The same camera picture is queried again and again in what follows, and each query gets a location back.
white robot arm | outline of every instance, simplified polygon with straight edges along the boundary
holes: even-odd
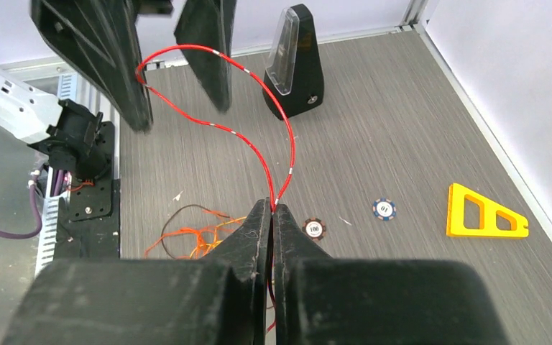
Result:
[[[47,139],[63,112],[58,97],[13,78],[0,69],[0,126],[27,144]]]

yellow triangle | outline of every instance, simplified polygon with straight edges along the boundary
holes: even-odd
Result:
[[[464,199],[478,205],[479,229],[468,229],[464,226]],[[498,229],[497,216],[507,219],[511,223],[511,230]],[[528,237],[528,234],[528,220],[524,216],[458,183],[449,187],[448,236],[522,239]]]

poker chip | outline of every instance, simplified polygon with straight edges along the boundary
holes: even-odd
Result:
[[[327,233],[325,222],[318,218],[310,218],[303,222],[303,233],[312,241],[320,241]]]
[[[397,215],[397,207],[386,198],[377,199],[373,203],[373,214],[383,221],[389,221]]]

gray floor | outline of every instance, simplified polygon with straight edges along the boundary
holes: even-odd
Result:
[[[262,75],[265,58],[238,61]],[[321,59],[325,103],[291,120],[298,156],[282,202],[297,221],[324,220],[328,235],[320,243],[335,257],[467,262],[486,282],[512,343],[552,344],[552,244],[417,34],[323,45]],[[152,71],[148,80],[192,116],[248,136],[280,186],[289,160],[285,127],[248,76],[234,71],[234,103],[225,116],[209,105],[187,67]],[[181,206],[201,203],[245,216],[267,195],[261,165],[243,142],[191,124],[157,98],[152,105],[151,135],[121,133],[122,253],[128,258],[142,257]],[[453,182],[525,215],[530,236],[447,237]],[[396,202],[393,221],[373,216],[372,201],[380,197]],[[215,221],[190,211],[171,229],[207,224]],[[194,240],[174,238],[168,245],[183,255]],[[160,250],[151,257],[166,257]]]
[[[54,93],[57,78],[38,80],[35,87]],[[29,201],[29,172],[39,156],[0,127],[0,229],[27,233],[35,228]],[[35,275],[37,238],[0,239],[0,343],[13,312]]]

loop of red cable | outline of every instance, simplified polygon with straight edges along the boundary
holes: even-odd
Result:
[[[185,113],[183,110],[179,109],[175,104],[173,104],[168,98],[163,96],[159,91],[155,90],[153,87],[148,86],[147,82],[143,79],[141,72],[143,71],[143,68],[149,63],[149,61],[155,59],[157,56],[164,54],[166,52],[170,52],[173,50],[184,50],[184,49],[192,49],[192,50],[202,50],[205,52],[209,52],[211,54],[215,54],[223,58],[228,63],[231,63],[232,65],[236,66],[238,69],[244,71],[245,73],[248,73],[253,79],[255,79],[256,82],[258,82],[263,90],[267,93],[268,96],[272,99],[274,102],[274,105],[276,105],[276,109],[278,109],[278,112],[280,113],[282,120],[285,122],[285,125],[287,126],[287,131],[289,134],[289,141],[290,141],[290,150],[291,150],[291,158],[290,158],[290,164],[289,164],[289,173],[287,175],[287,178],[285,182],[282,184],[282,187],[280,191],[278,192],[278,195],[276,196],[276,199],[274,198],[274,186],[272,183],[272,175],[270,174],[270,169],[267,167],[267,163],[263,159],[263,156],[261,155],[261,152],[242,134],[234,132],[228,127],[222,126],[220,124],[212,124],[211,122],[198,120],[193,118],[192,116],[189,116],[189,114]],[[261,162],[263,166],[263,170],[265,171],[265,176],[267,178],[267,184],[268,188],[270,189],[270,201],[272,203],[272,212],[276,209],[276,206],[278,204],[278,201],[282,198],[282,195],[285,193],[285,190],[287,190],[287,187],[289,186],[289,183],[291,181],[291,177],[293,175],[293,165],[295,165],[295,137],[293,136],[293,129],[291,128],[291,125],[289,123],[289,119],[287,118],[287,114],[285,114],[285,111],[282,110],[282,107],[280,105],[280,102],[276,99],[274,94],[270,91],[270,89],[263,83],[263,81],[253,72],[247,70],[244,68],[244,66],[240,65],[238,62],[232,60],[229,56],[223,54],[222,52],[217,52],[216,50],[205,47],[202,45],[174,45],[172,47],[167,47],[161,50],[158,50],[157,52],[154,52],[153,54],[146,57],[137,67],[136,69],[137,74],[137,80],[142,85],[146,86],[151,92],[153,92],[156,96],[160,97],[166,104],[168,104],[170,107],[175,109],[179,114],[183,115],[186,119],[195,122],[197,124],[201,124],[204,126],[214,126],[216,128],[219,128],[221,130],[224,130],[226,132],[230,132],[232,134],[235,134],[238,138],[242,139],[249,147],[255,152],[257,155],[257,158],[259,158],[259,161]]]

